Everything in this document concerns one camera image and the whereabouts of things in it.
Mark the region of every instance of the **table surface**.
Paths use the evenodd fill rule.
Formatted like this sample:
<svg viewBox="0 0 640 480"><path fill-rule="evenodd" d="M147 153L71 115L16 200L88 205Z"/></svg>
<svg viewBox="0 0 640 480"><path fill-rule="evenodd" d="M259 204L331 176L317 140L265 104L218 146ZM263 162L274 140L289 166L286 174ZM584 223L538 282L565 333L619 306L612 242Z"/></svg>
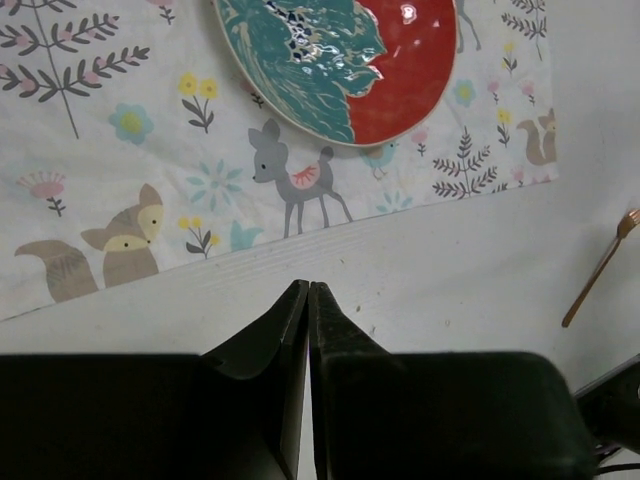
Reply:
<svg viewBox="0 0 640 480"><path fill-rule="evenodd" d="M625 241L571 328L560 321L620 216L640 206L640 3L562 0L548 11L559 180L331 228L44 308L0 323L0 351L205 352L304 278L327 282L345 313L394 352L534 351L572 389L637 354L640 235ZM300 478L313 478L308 409Z"/></svg>

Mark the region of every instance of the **black cable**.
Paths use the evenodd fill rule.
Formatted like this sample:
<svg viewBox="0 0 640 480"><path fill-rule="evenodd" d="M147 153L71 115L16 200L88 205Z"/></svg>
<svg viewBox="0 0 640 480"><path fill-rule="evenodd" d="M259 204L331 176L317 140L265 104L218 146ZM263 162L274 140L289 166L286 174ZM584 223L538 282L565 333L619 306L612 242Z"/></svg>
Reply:
<svg viewBox="0 0 640 480"><path fill-rule="evenodd" d="M604 475L605 473L613 472L627 472L629 470L640 470L640 463L625 463L622 465L600 467L598 470L596 470L596 475Z"/></svg>

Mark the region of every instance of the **copper fork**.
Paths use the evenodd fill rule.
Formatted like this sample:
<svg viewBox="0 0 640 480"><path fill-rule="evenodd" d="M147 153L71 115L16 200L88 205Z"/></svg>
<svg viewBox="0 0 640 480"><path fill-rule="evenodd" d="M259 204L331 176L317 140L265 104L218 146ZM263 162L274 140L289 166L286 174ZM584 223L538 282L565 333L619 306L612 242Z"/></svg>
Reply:
<svg viewBox="0 0 640 480"><path fill-rule="evenodd" d="M576 301L573 302L573 305L571 305L571 308L569 309L567 314L564 316L564 319L562 320L562 326L564 328L567 328L571 324L573 317L575 317L576 313L578 313L578 309L580 308L580 305L582 305L582 302L584 302L584 299L587 298L587 294L591 291L591 288L593 288L593 285L596 283L596 280L598 279L600 274L603 272L603 270L605 269L605 267L607 266L611 258L613 258L613 255L618 250L618 247L620 247L622 240L627 238L631 230L633 230L638 224L640 224L639 208L636 208L634 210L629 210L627 214L624 217L622 217L622 220L620 220L620 223L618 224L618 231L616 233L616 238L611 244L611 246L609 247L609 250L605 255L604 259L600 262L600 266L598 266L598 268L593 273L593 275L591 275L591 278L589 278L589 281L582 289L582 292L580 292L580 295L578 295L578 298L576 298Z"/></svg>

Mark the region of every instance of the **ceramic plate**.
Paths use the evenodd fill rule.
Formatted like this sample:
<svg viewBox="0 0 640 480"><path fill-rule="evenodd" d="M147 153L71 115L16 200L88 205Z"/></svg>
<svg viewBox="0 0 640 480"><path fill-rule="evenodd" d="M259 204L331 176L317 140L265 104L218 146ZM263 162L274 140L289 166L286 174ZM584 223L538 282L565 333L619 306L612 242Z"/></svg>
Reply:
<svg viewBox="0 0 640 480"><path fill-rule="evenodd" d="M280 114L368 147L424 120L451 76L452 0L216 0L249 81Z"/></svg>

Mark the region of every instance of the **fox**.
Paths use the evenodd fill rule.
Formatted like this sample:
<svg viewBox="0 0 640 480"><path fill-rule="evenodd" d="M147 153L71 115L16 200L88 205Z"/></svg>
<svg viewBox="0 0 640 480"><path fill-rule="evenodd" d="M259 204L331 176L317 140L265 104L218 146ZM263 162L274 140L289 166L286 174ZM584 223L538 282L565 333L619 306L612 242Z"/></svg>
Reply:
<svg viewBox="0 0 640 480"><path fill-rule="evenodd" d="M538 117L538 123L544 130L542 150L540 132L533 120L520 122L517 129L527 132L527 159L533 165L542 166L556 161L556 115L553 108L549 110L549 115Z"/></svg>
<svg viewBox="0 0 640 480"><path fill-rule="evenodd" d="M163 219L162 199L145 183L137 205L122 210L106 228L93 228L80 234L91 247L105 253L106 288L158 273L149 247L158 236ZM33 255L44 262L49 293L56 303L99 290L84 254L61 240L27 243L15 251L15 256L19 255Z"/></svg>

